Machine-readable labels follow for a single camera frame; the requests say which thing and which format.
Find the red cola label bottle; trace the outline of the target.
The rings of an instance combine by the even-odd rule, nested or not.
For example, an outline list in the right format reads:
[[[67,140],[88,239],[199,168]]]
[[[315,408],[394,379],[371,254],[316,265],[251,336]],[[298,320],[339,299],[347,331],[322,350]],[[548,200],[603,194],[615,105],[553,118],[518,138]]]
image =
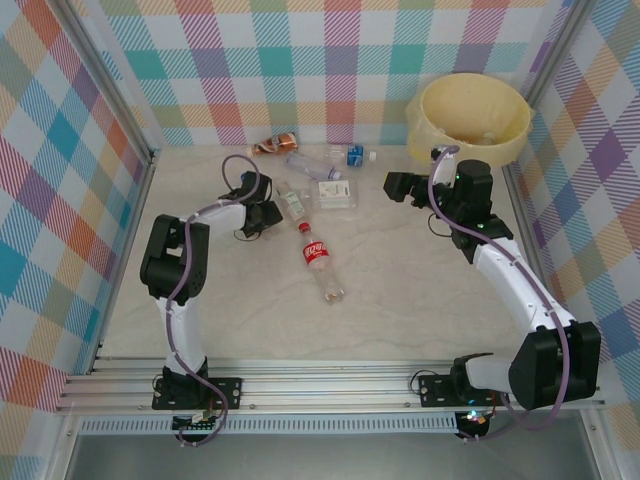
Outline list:
[[[334,270],[332,257],[308,222],[301,222],[298,230],[303,238],[303,258],[320,288],[321,294],[328,303],[336,303],[343,299],[344,289]]]

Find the grey metal sheet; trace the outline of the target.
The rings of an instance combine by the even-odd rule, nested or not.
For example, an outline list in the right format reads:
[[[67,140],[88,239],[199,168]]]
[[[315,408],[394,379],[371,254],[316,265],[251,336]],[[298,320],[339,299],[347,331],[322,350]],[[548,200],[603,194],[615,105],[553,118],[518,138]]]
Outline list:
[[[82,436],[55,480],[600,480],[582,434],[228,435],[198,448],[169,436]]]

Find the brown coffee label bottle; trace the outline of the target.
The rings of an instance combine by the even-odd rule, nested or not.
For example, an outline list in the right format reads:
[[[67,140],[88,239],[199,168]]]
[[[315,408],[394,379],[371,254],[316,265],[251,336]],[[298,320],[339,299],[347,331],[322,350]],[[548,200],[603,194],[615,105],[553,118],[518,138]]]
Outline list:
[[[252,144],[247,149],[249,157],[261,155],[286,155],[297,151],[299,143],[294,132],[285,132],[273,135],[261,142]]]

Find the small bottle green-white label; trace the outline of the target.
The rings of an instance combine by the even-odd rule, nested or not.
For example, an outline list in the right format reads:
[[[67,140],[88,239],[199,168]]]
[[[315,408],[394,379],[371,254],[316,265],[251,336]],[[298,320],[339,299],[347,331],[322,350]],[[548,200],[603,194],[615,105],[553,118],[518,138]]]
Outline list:
[[[306,210],[299,195],[285,181],[281,181],[276,186],[278,199],[293,222],[302,220],[306,215]]]

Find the blue Pocari label bottle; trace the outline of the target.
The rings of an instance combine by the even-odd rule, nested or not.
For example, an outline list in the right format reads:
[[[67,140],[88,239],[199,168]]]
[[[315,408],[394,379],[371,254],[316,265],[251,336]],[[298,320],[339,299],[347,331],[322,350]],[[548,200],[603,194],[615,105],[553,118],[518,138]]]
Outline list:
[[[334,164],[354,168],[362,167],[366,162],[377,161],[377,153],[360,144],[327,145],[324,156]]]

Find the rectangular clear bottle white label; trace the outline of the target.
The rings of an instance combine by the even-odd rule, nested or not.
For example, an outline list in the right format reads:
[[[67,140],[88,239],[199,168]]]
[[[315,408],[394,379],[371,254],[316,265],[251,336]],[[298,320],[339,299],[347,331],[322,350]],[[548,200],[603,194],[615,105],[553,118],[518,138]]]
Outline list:
[[[351,179],[310,180],[301,194],[315,211],[354,209],[358,205],[357,184]]]

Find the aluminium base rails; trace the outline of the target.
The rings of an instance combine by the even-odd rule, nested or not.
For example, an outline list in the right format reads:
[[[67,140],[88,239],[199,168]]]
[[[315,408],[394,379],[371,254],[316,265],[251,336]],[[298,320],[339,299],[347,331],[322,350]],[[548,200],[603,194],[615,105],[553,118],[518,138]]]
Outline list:
[[[57,413],[133,415],[151,412],[153,379],[161,358],[97,357],[89,372],[66,380]],[[422,370],[446,373],[440,360],[243,360],[208,361],[212,377],[239,377],[237,414],[414,413],[420,401],[409,385]]]

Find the aluminium frame post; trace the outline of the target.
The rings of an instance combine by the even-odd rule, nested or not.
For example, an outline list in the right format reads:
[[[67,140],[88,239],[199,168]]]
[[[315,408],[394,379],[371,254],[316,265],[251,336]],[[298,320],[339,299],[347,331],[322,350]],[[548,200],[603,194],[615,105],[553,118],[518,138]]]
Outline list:
[[[152,164],[154,149],[146,141],[142,129],[135,120],[101,54],[101,50],[96,46],[71,0],[49,0],[49,3],[51,8],[56,10],[56,15],[63,24],[63,28],[71,37],[72,43],[77,48],[88,72],[92,75],[98,90],[105,95],[107,103],[112,108],[134,149],[146,164]]]
[[[550,89],[596,0],[548,0],[514,75],[529,106],[537,109]]]

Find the small circuit board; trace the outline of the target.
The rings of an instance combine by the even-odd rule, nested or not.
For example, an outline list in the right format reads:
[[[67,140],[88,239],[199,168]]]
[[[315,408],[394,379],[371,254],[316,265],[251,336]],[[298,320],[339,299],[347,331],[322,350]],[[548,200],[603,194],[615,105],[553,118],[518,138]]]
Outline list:
[[[208,435],[212,433],[217,426],[217,416],[202,417],[199,415],[179,415],[173,416],[171,420],[171,429],[176,432],[183,431],[184,435],[201,434]]]
[[[462,439],[472,439],[483,437],[489,432],[492,414],[490,412],[469,412],[456,413],[456,425],[458,432],[456,435]]]

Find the clear bottle white cap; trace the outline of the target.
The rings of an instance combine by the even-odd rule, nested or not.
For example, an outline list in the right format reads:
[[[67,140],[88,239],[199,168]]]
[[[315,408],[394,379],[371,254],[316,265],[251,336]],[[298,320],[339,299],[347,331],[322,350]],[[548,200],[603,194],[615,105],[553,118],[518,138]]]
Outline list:
[[[318,181],[333,181],[342,178],[342,173],[338,171],[334,165],[313,159],[298,151],[288,153],[285,165],[295,172],[304,174]]]

